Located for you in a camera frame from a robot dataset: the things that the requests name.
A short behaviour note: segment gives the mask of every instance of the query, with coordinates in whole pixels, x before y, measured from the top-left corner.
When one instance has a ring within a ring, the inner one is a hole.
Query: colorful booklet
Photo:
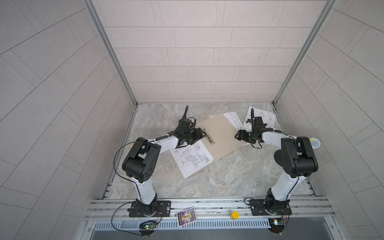
[[[176,214],[177,214],[177,224],[179,225],[179,227],[182,227],[184,225],[197,221],[194,207],[178,212]]]

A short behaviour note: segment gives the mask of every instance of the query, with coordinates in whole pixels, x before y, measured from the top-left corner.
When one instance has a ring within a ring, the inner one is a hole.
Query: black mounting plate
[[[264,202],[265,202],[265,199],[250,199],[249,200],[249,204],[251,205],[252,216],[274,216],[274,215],[269,214],[265,210]],[[277,212],[276,215],[281,215],[281,213],[282,213],[281,210],[283,210],[286,213],[286,215],[292,214],[292,211],[288,207],[288,205],[283,205],[279,208],[274,209],[274,211]]]
[[[136,201],[131,204],[131,208],[134,208],[136,205]],[[156,207],[160,208],[162,212],[163,217],[169,217],[170,216],[170,201],[157,201]],[[155,214],[152,217],[157,217],[158,211],[156,209]],[[129,217],[148,217],[145,216],[143,213],[135,213],[135,212],[129,212]]]

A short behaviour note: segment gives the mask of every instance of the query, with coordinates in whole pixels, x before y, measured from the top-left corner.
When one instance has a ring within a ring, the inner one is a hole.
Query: white paper sheet
[[[237,129],[241,130],[243,127],[243,124],[240,121],[239,116],[237,116],[236,112],[230,112],[230,113],[223,113],[224,117],[228,119],[232,123],[232,125]]]
[[[188,147],[172,149],[170,153],[184,178],[199,171],[214,159],[201,140]]]
[[[245,124],[247,123],[247,119],[251,118],[251,109],[253,107],[249,106],[247,116],[245,117],[243,129],[245,129]],[[276,115],[258,108],[253,108],[253,113],[255,117],[261,117],[263,119],[263,123],[266,123],[266,127],[273,128],[275,126]]]

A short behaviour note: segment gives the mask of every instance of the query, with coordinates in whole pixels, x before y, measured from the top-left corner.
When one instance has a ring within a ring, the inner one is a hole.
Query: tiled wall
[[[139,102],[272,101],[325,1],[93,0]]]
[[[318,137],[319,171],[349,239],[384,239],[384,1],[339,0],[277,108]]]
[[[81,0],[0,3],[0,239],[70,239],[133,110]]]

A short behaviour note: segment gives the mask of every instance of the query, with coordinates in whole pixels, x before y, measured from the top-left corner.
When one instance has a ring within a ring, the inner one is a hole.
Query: beige clipboard
[[[199,122],[196,124],[196,128],[199,127],[203,130],[205,129],[206,133],[214,141],[214,144],[211,144],[207,137],[201,139],[214,158],[212,162],[219,160],[244,145],[244,141],[239,141],[235,138],[237,129],[223,114],[218,114]]]

